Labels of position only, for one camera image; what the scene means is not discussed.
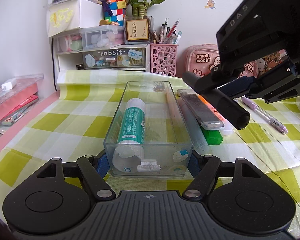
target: black robotic arm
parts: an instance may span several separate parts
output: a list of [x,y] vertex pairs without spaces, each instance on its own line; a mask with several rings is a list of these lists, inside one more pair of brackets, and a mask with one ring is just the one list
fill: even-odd
[[[183,80],[237,129],[248,125],[250,115],[230,98],[246,95],[272,103],[300,96],[300,0],[244,0],[217,41],[221,63],[207,76],[186,72]],[[281,49],[288,59],[277,67],[260,78],[237,79],[246,63]]]

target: framed sign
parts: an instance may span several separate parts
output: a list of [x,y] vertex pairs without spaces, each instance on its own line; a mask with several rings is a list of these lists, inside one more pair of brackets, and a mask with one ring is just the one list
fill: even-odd
[[148,19],[126,21],[128,41],[148,40]]

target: barcode label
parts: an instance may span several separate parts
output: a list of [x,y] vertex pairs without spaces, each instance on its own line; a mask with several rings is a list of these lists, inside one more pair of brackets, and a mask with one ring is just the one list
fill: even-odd
[[275,120],[273,120],[272,123],[273,123],[275,126],[280,127],[280,124],[278,124]]

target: circular pad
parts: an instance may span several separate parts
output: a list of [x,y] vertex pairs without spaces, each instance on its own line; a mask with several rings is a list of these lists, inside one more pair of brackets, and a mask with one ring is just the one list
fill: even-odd
[[287,229],[296,210],[291,196],[273,181],[244,180],[233,181],[211,193],[208,208],[215,219],[232,231],[247,235],[275,234]]
[[53,191],[39,191],[26,199],[26,206],[35,212],[49,212],[61,206],[63,197]]
[[255,190],[241,192],[235,200],[239,207],[251,212],[264,212],[273,205],[273,200],[268,194]]
[[55,178],[24,181],[5,198],[2,207],[11,227],[31,235],[67,230],[82,221],[89,210],[87,193]]

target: pink table edge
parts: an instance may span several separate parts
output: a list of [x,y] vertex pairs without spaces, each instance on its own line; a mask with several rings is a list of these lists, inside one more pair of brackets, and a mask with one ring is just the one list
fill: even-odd
[[16,122],[12,127],[9,128],[0,137],[0,152],[3,148],[16,136],[18,132],[21,131],[32,119],[34,119],[38,114],[40,114],[49,105],[59,99],[60,91],[54,92],[52,95],[44,99],[42,102],[38,103],[31,111],[29,111],[25,116],[23,116],[18,122]]

